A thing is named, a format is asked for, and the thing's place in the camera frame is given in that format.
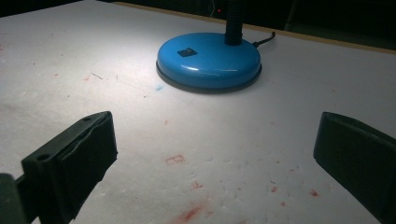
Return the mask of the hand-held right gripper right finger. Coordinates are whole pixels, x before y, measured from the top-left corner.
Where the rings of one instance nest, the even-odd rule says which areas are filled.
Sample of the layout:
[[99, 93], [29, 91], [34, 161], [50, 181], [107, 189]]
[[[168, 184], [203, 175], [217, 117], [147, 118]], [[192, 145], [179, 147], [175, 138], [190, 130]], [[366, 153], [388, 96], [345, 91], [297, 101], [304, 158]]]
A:
[[396, 224], [396, 139], [353, 118], [324, 112], [313, 157], [381, 224]]

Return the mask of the blue round lamp base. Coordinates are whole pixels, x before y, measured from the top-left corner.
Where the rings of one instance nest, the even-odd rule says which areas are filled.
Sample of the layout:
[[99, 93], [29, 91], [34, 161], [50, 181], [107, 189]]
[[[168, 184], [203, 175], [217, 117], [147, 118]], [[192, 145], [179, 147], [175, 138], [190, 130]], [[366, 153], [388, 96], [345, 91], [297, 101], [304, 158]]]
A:
[[226, 30], [193, 33], [165, 42], [157, 53], [157, 71], [167, 83], [188, 91], [233, 91], [254, 83], [261, 55], [243, 39], [246, 0], [228, 0]]

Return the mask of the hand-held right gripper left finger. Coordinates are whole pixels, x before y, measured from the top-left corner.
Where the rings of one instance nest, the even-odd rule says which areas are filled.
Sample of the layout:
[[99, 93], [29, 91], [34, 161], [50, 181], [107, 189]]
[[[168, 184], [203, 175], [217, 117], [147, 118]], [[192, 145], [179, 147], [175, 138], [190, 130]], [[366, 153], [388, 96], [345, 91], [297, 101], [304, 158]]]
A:
[[22, 204], [29, 221], [68, 224], [117, 159], [109, 111], [89, 115], [21, 161]]

